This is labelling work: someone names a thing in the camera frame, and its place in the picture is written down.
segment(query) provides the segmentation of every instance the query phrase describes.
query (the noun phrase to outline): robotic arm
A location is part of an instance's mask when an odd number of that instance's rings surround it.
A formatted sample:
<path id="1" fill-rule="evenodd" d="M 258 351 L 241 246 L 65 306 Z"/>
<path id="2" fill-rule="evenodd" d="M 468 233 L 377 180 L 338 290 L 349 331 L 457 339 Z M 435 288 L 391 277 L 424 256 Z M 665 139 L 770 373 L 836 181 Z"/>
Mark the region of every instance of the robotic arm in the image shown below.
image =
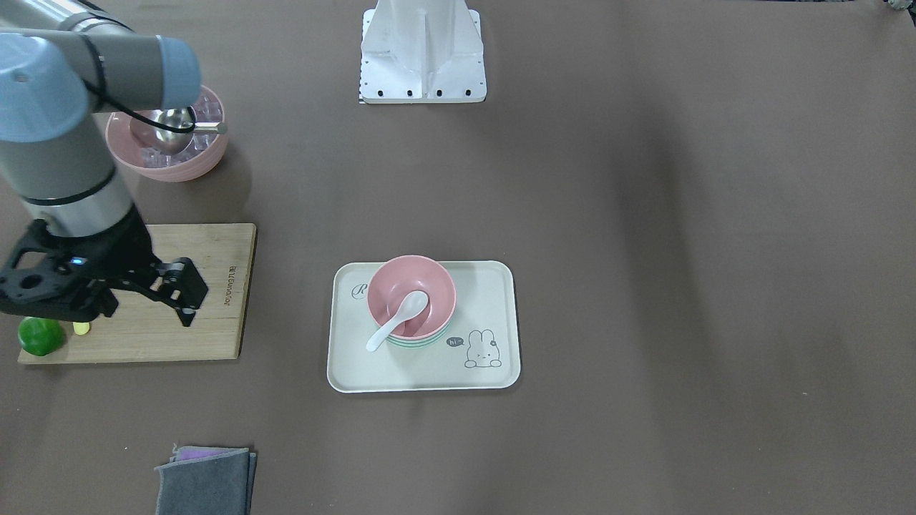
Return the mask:
<path id="1" fill-rule="evenodd" d="M 47 27 L 66 15 L 61 23 L 84 29 L 0 28 L 0 174 L 34 218 L 0 269 L 0 311 L 89 322 L 115 312 L 112 289 L 131 290 L 190 325 L 207 286 L 190 259 L 153 254 L 91 112 L 113 110 L 110 99 L 135 110 L 193 104 L 193 52 L 67 0 L 0 7 L 7 23 L 18 13 Z"/>

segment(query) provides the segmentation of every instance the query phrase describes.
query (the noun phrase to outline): white tray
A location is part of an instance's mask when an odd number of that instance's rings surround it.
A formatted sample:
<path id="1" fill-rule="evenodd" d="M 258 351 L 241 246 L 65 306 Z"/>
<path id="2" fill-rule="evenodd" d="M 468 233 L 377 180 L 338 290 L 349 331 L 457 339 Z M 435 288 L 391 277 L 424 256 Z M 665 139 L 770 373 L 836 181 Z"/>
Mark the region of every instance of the white tray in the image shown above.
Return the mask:
<path id="1" fill-rule="evenodd" d="M 441 337 L 421 348 L 365 341 L 378 328 L 365 290 L 382 263 L 337 270 L 328 338 L 328 382 L 343 393 L 429 389 L 500 389 L 518 379 L 518 321 L 512 272 L 498 261 L 441 261 L 458 302 Z"/>

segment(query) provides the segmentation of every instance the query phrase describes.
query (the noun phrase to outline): gray cloth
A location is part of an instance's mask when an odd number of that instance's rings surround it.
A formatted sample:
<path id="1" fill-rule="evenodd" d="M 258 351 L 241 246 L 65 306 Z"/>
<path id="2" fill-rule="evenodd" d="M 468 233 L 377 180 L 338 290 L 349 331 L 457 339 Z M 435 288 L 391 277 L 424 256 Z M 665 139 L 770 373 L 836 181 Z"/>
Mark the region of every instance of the gray cloth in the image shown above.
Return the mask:
<path id="1" fill-rule="evenodd" d="M 248 449 L 176 449 L 170 463 L 156 467 L 156 514 L 246 515 L 251 510 L 256 460 Z"/>

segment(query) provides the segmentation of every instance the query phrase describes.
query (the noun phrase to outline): white plastic bracket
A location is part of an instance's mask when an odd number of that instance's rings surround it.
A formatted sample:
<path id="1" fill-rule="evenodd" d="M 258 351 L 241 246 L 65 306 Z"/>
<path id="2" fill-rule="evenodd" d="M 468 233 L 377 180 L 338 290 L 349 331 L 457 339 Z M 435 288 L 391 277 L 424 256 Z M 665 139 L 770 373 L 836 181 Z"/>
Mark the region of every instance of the white plastic bracket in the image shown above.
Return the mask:
<path id="1" fill-rule="evenodd" d="M 482 102 L 480 34 L 480 14 L 464 0 L 378 0 L 363 14 L 360 102 Z"/>

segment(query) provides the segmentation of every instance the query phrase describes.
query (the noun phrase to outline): green lime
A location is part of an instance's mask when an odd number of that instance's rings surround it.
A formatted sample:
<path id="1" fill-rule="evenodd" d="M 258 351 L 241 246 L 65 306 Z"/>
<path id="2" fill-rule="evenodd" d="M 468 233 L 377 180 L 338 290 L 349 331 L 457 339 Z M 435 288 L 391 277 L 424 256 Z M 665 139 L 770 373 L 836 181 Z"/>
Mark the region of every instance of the green lime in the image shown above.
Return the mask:
<path id="1" fill-rule="evenodd" d="M 34 356 L 45 356 L 59 349 L 67 336 L 56 320 L 28 316 L 19 323 L 19 344 Z"/>

